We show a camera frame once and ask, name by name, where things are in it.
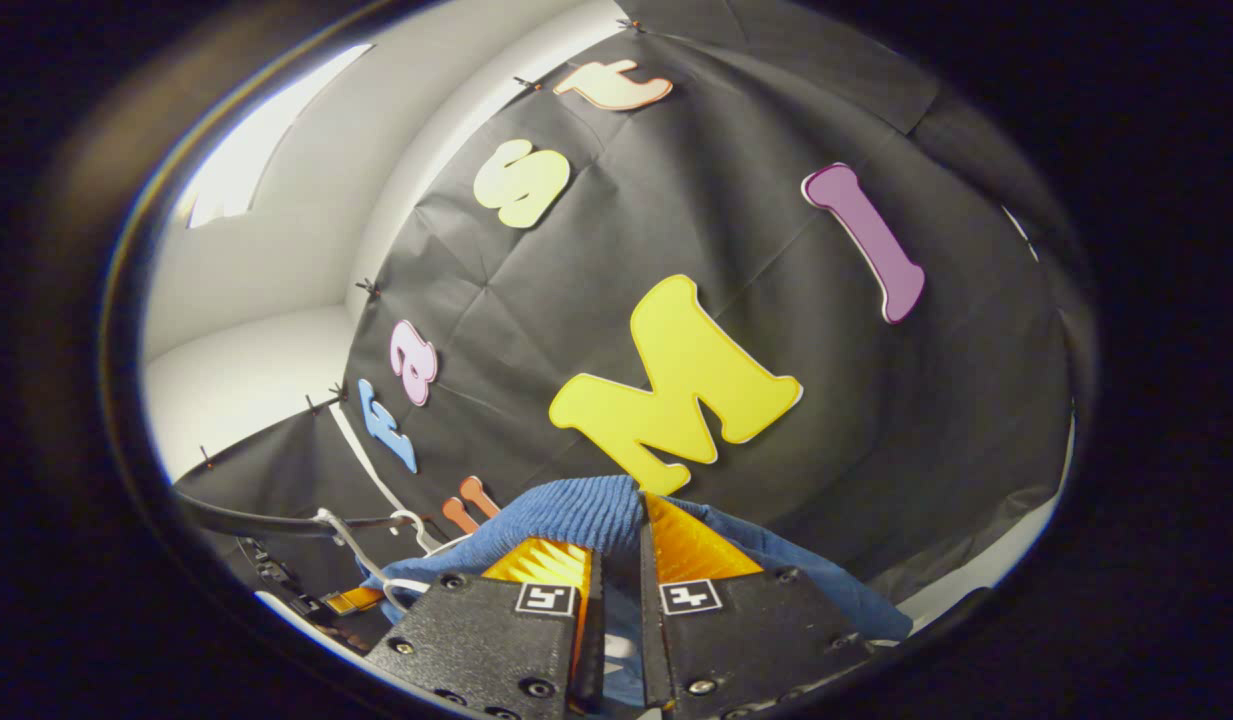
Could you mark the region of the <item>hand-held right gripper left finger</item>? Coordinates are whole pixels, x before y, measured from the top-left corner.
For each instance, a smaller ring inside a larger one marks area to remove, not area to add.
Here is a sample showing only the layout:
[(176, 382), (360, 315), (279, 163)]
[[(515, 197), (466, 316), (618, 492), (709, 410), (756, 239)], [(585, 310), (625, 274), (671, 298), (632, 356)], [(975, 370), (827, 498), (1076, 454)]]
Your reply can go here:
[(482, 575), (439, 575), (366, 656), (383, 673), (501, 719), (597, 714), (600, 556), (529, 538)]

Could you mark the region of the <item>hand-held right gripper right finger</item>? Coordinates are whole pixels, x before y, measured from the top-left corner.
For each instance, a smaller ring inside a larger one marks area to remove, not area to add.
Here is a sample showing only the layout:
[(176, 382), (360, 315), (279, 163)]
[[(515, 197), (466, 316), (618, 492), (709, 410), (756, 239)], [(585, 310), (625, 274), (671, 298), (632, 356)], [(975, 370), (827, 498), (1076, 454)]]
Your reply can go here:
[(642, 683), (667, 719), (743, 719), (875, 657), (803, 570), (763, 570), (686, 510), (645, 494)]

